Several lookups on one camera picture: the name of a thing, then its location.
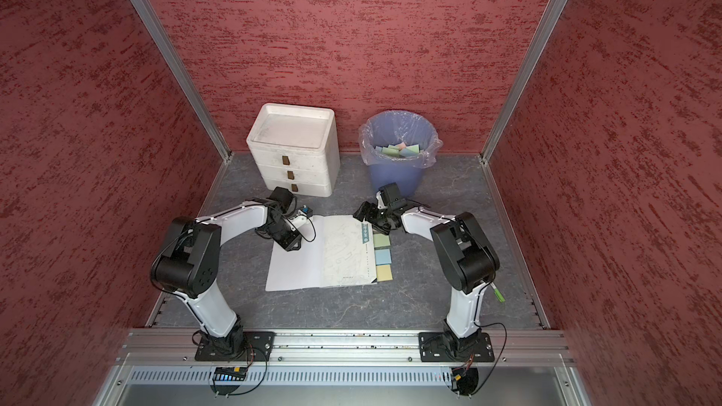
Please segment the magazine book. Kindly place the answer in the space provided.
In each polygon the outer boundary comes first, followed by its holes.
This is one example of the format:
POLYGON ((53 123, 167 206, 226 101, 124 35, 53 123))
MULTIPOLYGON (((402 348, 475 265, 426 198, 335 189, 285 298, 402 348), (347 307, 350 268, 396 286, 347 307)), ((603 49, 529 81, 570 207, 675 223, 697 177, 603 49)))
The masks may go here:
POLYGON ((301 247, 272 250, 267 291, 361 286, 377 279, 370 224, 349 215, 314 216, 301 227, 301 247))

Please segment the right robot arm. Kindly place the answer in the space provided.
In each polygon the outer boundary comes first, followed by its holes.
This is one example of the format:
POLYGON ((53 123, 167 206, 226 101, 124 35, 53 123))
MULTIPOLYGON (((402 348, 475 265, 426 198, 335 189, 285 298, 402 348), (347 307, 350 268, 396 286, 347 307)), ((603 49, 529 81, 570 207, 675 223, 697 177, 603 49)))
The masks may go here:
POLYGON ((363 202, 353 214, 359 222, 387 235, 396 229, 425 238, 434 244, 442 272, 451 285, 449 313, 444 331, 430 344, 441 347, 446 357, 471 355, 481 343, 481 303, 496 280, 500 260, 481 225, 470 212, 440 214, 404 199, 395 206, 363 202))

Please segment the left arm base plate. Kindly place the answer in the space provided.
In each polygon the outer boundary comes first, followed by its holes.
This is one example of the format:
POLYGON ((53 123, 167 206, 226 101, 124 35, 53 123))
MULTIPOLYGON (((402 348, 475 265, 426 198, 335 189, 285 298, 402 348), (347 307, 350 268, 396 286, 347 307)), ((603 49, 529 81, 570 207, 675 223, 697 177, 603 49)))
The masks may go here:
POLYGON ((197 331, 191 337, 199 362, 231 362, 267 360, 274 346, 273 332, 236 332, 225 338, 197 331))

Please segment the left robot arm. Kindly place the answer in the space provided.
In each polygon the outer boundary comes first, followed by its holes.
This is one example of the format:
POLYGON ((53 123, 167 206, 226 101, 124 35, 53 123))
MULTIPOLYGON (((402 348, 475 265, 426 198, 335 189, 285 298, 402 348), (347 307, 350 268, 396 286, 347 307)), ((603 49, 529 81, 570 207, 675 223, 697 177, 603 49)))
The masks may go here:
POLYGON ((255 198, 217 214, 173 219, 150 268, 152 285, 179 298, 199 324, 197 359, 235 359, 249 349, 240 316, 218 287, 222 246, 252 231, 286 251, 301 248, 293 223, 296 197, 278 187, 270 197, 255 198))

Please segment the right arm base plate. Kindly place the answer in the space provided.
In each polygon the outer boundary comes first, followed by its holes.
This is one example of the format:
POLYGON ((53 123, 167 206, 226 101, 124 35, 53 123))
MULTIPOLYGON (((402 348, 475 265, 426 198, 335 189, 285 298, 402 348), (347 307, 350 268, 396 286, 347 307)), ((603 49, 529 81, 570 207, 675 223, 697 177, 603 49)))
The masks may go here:
POLYGON ((491 363, 494 349, 490 336, 481 331, 467 338, 457 338, 451 331, 425 332, 417 335, 419 352, 424 363, 472 362, 491 363))

